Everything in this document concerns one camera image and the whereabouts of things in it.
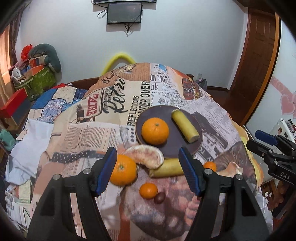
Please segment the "brown wooden door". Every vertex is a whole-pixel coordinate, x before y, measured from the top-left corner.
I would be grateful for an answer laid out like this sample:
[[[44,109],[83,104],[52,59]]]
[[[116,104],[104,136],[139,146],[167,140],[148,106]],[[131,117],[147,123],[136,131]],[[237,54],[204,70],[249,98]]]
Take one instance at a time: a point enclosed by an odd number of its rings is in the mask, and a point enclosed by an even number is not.
[[[246,124],[259,105],[271,79],[279,45],[279,16],[249,9],[244,47],[226,105],[236,123]]]

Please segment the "purple round plate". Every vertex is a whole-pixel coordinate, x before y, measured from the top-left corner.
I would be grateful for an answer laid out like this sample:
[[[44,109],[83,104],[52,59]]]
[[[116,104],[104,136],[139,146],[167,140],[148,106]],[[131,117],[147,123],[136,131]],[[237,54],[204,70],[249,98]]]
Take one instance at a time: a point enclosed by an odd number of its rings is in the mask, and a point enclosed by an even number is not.
[[[142,125],[149,118],[161,118],[164,120],[170,129],[170,135],[168,140],[160,145],[157,148],[164,154],[166,159],[168,158],[177,158],[179,149],[181,147],[186,147],[191,155],[194,155],[198,149],[201,147],[203,142],[203,130],[201,128],[200,122],[190,113],[185,110],[182,110],[182,113],[189,119],[189,121],[193,124],[193,126],[198,131],[200,137],[197,141],[193,143],[187,142],[183,134],[181,133],[179,127],[175,124],[175,122],[171,119],[171,112],[175,109],[174,106],[169,105],[156,105],[152,106],[145,111],[143,111],[137,118],[135,122],[135,134],[137,136],[137,140],[142,145],[147,145],[148,143],[142,138],[141,129]]]

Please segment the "yellow banana piece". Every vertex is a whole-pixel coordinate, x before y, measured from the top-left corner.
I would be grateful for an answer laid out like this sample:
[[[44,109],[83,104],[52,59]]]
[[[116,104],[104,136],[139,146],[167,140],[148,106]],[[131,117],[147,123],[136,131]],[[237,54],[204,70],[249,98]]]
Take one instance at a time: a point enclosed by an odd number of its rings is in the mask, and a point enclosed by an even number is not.
[[[168,178],[184,175],[178,158],[165,159],[156,169],[149,169],[150,178]]]
[[[171,112],[171,118],[176,123],[187,142],[193,143],[199,139],[199,132],[181,110],[174,109]]]

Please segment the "small mandarin orange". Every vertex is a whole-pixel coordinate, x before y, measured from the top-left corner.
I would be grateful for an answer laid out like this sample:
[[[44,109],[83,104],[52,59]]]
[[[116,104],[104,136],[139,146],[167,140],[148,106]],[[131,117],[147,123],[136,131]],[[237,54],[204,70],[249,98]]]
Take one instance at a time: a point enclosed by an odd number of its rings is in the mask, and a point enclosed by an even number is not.
[[[153,199],[158,193],[158,188],[153,183],[145,183],[141,185],[139,194],[144,199]]]

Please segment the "large orange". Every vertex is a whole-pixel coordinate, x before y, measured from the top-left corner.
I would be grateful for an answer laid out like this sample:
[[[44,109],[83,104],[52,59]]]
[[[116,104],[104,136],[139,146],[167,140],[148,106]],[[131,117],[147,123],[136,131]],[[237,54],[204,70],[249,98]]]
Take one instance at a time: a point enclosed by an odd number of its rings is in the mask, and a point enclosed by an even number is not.
[[[167,141],[170,130],[161,118],[149,118],[142,125],[141,134],[145,142],[158,146]]]
[[[137,179],[137,164],[126,155],[118,155],[109,181],[115,186],[126,186]]]

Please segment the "yellow curved pillow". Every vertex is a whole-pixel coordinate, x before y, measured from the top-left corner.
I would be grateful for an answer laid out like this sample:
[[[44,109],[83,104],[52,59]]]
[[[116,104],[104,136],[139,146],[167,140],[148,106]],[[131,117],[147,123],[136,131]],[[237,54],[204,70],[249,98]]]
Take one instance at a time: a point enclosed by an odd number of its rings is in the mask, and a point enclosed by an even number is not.
[[[112,69],[112,67],[116,66],[118,63],[135,64],[136,61],[130,55],[120,52],[111,57],[106,66],[103,68],[101,75],[106,74]]]

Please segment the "red flat box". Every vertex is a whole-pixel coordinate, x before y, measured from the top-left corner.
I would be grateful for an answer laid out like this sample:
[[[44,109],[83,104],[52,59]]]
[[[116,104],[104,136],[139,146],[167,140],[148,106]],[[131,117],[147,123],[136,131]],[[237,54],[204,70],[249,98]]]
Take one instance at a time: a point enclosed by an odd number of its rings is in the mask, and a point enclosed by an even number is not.
[[[27,99],[25,88],[17,90],[4,106],[1,107],[1,118],[10,118],[16,109]]]

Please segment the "blue patchwork quilt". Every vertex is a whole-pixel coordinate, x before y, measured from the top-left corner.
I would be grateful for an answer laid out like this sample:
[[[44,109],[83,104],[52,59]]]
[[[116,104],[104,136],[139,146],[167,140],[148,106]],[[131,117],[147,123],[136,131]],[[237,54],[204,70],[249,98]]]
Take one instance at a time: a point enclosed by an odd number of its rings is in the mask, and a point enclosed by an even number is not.
[[[70,106],[79,102],[86,89],[60,84],[44,92],[32,105],[28,119],[53,123],[55,118]]]

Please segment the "grey neck pillow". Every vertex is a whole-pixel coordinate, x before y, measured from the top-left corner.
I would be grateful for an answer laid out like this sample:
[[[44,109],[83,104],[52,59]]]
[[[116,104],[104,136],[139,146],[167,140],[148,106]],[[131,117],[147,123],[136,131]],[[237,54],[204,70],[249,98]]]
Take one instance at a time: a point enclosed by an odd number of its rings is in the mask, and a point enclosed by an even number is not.
[[[61,63],[55,48],[50,44],[38,44],[28,54],[30,59],[40,58],[39,63],[47,65],[54,73],[61,72]]]

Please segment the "white sticker covered case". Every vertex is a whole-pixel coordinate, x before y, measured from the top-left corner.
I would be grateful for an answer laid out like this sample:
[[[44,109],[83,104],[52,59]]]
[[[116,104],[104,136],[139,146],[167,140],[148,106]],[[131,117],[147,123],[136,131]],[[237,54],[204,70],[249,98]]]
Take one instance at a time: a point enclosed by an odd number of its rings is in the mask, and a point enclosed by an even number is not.
[[[271,135],[280,135],[295,143],[295,124],[291,119],[280,118],[270,132]]]

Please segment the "pink heart wall decal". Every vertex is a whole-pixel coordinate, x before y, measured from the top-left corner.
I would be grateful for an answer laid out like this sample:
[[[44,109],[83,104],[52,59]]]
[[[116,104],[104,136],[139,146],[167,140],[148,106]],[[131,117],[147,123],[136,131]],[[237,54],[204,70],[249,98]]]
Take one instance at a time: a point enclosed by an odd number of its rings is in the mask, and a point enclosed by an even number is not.
[[[281,94],[280,105],[282,114],[291,114],[295,118],[295,92],[291,92],[274,76],[272,76],[270,84]]]

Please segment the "wall mounted black monitor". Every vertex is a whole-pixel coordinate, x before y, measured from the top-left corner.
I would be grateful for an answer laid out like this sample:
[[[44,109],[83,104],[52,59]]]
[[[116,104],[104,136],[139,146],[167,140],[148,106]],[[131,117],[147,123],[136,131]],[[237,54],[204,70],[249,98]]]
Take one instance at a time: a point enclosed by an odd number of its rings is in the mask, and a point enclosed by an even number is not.
[[[133,24],[142,21],[142,3],[111,3],[107,7],[107,24]]]

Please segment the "pink orange curtain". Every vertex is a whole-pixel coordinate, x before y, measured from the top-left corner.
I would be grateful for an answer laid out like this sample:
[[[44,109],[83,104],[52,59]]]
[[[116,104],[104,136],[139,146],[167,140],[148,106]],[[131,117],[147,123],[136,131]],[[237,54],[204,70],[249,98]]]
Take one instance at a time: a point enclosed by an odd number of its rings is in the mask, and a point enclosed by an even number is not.
[[[10,25],[8,25],[1,34],[1,87],[4,94],[9,97],[13,94],[13,85],[11,82],[9,69],[11,67],[10,61],[10,44],[9,44]]]

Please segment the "peeled pomelo segment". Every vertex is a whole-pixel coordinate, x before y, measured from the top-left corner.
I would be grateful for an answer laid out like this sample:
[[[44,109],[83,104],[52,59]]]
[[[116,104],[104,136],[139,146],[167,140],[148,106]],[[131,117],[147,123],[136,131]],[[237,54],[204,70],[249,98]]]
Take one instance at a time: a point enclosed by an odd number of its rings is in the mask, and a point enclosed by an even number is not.
[[[160,149],[149,145],[132,146],[123,154],[149,169],[157,169],[164,162],[164,154]]]

